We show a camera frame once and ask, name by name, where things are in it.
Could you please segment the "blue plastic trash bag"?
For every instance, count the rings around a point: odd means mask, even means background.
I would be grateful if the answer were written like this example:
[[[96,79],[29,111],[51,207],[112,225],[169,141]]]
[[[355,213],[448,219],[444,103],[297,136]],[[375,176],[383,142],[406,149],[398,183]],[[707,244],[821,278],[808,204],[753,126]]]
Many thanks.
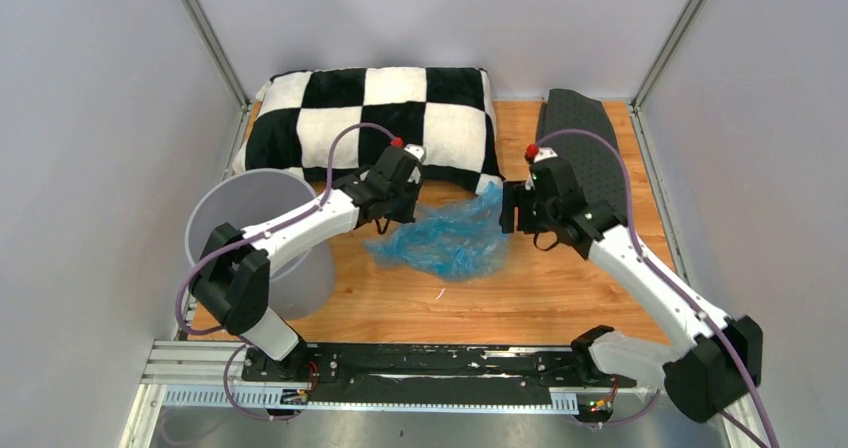
[[[405,265],[449,282],[490,276],[509,254],[509,236],[500,225],[502,199],[502,187],[490,183],[473,199],[422,206],[415,222],[367,240],[366,250],[381,267]]]

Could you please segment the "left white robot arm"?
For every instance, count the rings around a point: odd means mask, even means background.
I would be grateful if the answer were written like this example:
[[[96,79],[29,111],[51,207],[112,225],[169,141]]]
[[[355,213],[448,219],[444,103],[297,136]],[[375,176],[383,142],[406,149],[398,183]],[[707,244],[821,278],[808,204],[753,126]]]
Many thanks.
[[[226,332],[260,351],[279,379],[298,379],[307,343],[270,307],[271,277],[337,235],[370,223],[384,233],[391,222],[413,222],[425,158],[424,147],[394,140],[374,165],[340,178],[313,201],[248,228],[216,227],[186,289]]]

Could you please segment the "grey plastic trash bin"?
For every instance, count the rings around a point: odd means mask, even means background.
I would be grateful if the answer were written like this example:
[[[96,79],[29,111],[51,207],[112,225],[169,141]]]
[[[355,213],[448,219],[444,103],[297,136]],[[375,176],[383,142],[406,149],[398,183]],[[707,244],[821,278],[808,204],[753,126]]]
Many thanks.
[[[189,264],[201,258],[215,227],[227,222],[246,228],[283,215],[315,197],[312,186],[284,170],[256,169],[222,181],[200,199],[188,219],[184,244]],[[332,251],[324,242],[291,260],[271,277],[269,307],[286,321],[307,317],[327,303],[335,283]]]

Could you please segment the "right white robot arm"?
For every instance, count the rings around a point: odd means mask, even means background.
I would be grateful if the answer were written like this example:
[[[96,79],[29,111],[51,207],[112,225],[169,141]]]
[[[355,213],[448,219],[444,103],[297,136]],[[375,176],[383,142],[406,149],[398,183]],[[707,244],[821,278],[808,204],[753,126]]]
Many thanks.
[[[666,334],[662,345],[599,325],[572,342],[571,371],[584,385],[607,376],[664,391],[680,413],[705,423],[761,381],[763,331],[698,295],[662,263],[607,202],[591,204],[571,165],[538,155],[524,181],[503,186],[504,232],[553,233],[609,274]]]

